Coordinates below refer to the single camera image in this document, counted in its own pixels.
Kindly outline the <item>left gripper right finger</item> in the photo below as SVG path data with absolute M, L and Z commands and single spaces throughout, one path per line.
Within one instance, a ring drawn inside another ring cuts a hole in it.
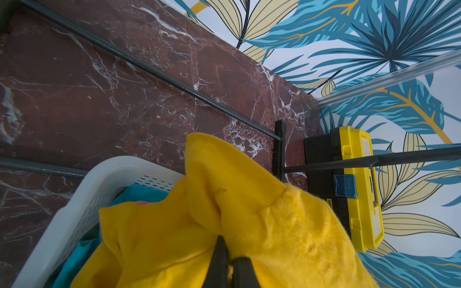
M 236 258 L 233 267 L 233 288 L 261 288 L 250 258 Z

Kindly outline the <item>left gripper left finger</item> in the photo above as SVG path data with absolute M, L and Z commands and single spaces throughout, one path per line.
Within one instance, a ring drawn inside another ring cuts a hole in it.
M 223 236 L 218 236 L 202 288 L 229 286 L 229 252 Z

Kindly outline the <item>yellow t-shirt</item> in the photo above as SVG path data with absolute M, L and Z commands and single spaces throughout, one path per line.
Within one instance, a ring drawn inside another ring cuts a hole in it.
M 74 288 L 200 288 L 218 236 L 263 288 L 374 288 L 330 206 L 233 145 L 187 137 L 186 175 L 158 203 L 124 203 Z

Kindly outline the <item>turquoise printed t-shirt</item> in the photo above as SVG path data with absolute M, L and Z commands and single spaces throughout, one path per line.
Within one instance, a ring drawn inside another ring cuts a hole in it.
M 145 205 L 158 203 L 166 199 L 168 192 L 158 189 L 133 184 L 122 189 L 106 207 L 104 211 L 98 212 L 98 223 L 93 226 L 77 242 L 75 248 L 68 258 L 59 265 L 48 278 L 45 286 L 47 288 L 69 288 L 84 265 L 91 259 L 101 244 L 106 242 L 109 233 L 115 229 L 114 222 L 109 219 L 110 212 L 117 212 L 114 206 L 124 203 L 136 203 Z

